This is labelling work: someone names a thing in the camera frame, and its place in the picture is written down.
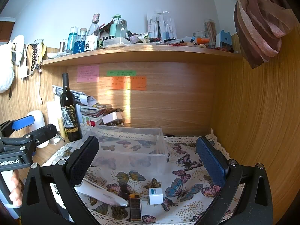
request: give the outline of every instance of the shelf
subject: shelf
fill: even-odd
[[[44,66],[73,66],[114,62],[228,62],[241,59],[241,54],[188,46],[143,46],[134,45],[95,50],[47,59]]]

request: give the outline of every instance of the white cylindrical container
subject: white cylindrical container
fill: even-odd
[[[29,125],[30,132],[45,126],[44,116],[41,111],[35,110],[35,111],[32,111],[27,114],[27,116],[29,116],[29,115],[32,115],[34,117],[34,123],[32,125]],[[47,140],[46,142],[38,145],[37,148],[46,147],[48,144],[49,144],[49,141]]]

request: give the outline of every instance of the brown sheer curtain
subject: brown sheer curtain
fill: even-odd
[[[285,0],[238,0],[234,22],[242,53],[252,68],[279,53],[281,37],[297,19]]]

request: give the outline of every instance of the sticky note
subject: sticky note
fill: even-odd
[[[99,65],[77,67],[77,83],[84,82],[99,82]]]
[[[108,70],[106,76],[136,76],[135,70]]]
[[[145,91],[146,86],[146,76],[114,76],[104,78],[104,89]]]

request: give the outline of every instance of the transparent storage bin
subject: transparent storage bin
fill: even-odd
[[[90,135],[99,140],[99,151],[92,166],[129,173],[164,174],[168,159],[161,128],[89,127]]]
[[[103,48],[113,48],[113,47],[124,47],[130,46],[130,41],[126,40],[123,37],[116,37],[103,41]]]

